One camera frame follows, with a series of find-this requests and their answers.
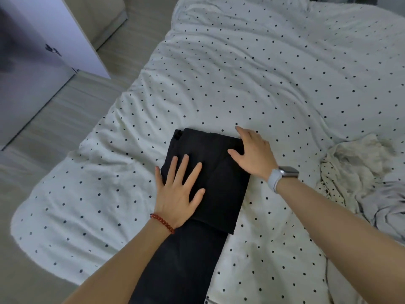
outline person's left hand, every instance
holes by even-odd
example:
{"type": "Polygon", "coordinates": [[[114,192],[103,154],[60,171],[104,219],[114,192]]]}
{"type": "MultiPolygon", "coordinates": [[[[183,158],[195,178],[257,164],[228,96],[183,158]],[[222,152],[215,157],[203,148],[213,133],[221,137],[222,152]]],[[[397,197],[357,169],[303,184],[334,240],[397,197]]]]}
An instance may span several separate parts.
{"type": "Polygon", "coordinates": [[[156,187],[158,194],[154,213],[159,215],[173,228],[178,228],[187,221],[203,199],[205,189],[199,189],[193,200],[189,203],[191,188],[201,172],[203,164],[197,163],[188,176],[184,185],[183,178],[188,164],[188,155],[184,155],[176,174],[178,158],[173,157],[167,174],[166,184],[163,184],[159,167],[155,168],[156,187]]]}

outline folded black pants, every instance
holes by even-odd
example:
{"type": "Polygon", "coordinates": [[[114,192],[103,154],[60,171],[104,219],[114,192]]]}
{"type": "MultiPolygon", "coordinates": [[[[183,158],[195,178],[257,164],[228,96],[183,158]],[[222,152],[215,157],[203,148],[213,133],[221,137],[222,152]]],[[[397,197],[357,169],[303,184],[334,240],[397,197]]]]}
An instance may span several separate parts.
{"type": "Polygon", "coordinates": [[[186,128],[176,130],[161,168],[166,182],[170,162],[190,156],[187,179],[198,162],[201,173],[190,200],[200,189],[206,192],[194,215],[159,247],[142,273],[130,304],[203,303],[228,233],[233,234],[250,175],[227,153],[243,154],[238,138],[186,128]]]}

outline hand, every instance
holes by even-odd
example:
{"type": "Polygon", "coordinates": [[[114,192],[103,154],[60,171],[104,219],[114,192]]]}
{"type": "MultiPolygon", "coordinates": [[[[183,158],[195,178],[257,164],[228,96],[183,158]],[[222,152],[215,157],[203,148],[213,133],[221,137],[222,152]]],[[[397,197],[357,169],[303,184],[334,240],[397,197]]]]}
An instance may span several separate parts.
{"type": "Polygon", "coordinates": [[[159,167],[155,168],[158,194],[154,213],[159,215],[173,228],[180,227],[191,217],[205,193],[205,189],[199,189],[193,200],[189,203],[190,190],[196,182],[203,164],[201,162],[197,163],[183,185],[183,177],[188,159],[188,155],[184,155],[176,174],[177,157],[173,157],[165,185],[163,184],[159,167]]]}
{"type": "Polygon", "coordinates": [[[271,171],[278,165],[271,151],[268,141],[262,139],[260,134],[250,129],[235,127],[243,141],[245,154],[241,156],[236,150],[228,149],[228,153],[246,172],[267,181],[271,171]]]}

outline bed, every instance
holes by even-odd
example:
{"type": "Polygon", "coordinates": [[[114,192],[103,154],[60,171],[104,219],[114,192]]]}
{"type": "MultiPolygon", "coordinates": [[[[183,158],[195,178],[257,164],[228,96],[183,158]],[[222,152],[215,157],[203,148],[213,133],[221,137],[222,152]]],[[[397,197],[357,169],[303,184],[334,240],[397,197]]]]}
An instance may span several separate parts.
{"type": "MultiPolygon", "coordinates": [[[[405,20],[361,4],[179,0],[128,91],[20,205],[11,222],[39,266],[81,284],[149,219],[154,166],[175,129],[271,142],[314,187],[336,143],[392,139],[404,172],[405,20]]],[[[207,293],[217,303],[327,303],[326,260],[280,196],[251,177],[207,293]]]]}

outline gray wood floor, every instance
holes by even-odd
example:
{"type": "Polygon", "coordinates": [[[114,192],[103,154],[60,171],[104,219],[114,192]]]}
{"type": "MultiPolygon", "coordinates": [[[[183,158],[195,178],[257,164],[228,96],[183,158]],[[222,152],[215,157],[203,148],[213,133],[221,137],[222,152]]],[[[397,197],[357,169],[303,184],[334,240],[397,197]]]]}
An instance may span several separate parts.
{"type": "Polygon", "coordinates": [[[137,78],[170,29],[177,0],[125,0],[128,21],[99,49],[112,79],[80,72],[0,152],[0,303],[61,303],[76,286],[39,268],[10,236],[10,220],[33,186],[76,149],[137,78]]]}

